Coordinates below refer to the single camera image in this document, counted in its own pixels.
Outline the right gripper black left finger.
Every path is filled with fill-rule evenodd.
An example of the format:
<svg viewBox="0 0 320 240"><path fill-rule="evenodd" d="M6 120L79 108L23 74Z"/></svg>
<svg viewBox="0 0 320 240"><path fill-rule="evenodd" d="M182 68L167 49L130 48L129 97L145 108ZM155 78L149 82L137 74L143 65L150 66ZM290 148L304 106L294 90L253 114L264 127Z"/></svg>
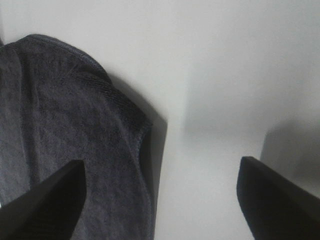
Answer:
<svg viewBox="0 0 320 240"><path fill-rule="evenodd" d="M85 165L72 160L0 209L0 238L69 240L85 200Z"/></svg>

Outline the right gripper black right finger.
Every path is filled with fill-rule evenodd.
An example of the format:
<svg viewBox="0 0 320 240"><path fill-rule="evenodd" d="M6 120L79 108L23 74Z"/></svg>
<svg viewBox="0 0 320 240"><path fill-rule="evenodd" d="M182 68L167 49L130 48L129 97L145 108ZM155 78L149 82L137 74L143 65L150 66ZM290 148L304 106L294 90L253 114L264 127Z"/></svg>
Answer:
<svg viewBox="0 0 320 240"><path fill-rule="evenodd" d="M256 240L318 240L320 200L251 156L241 158L237 199Z"/></svg>

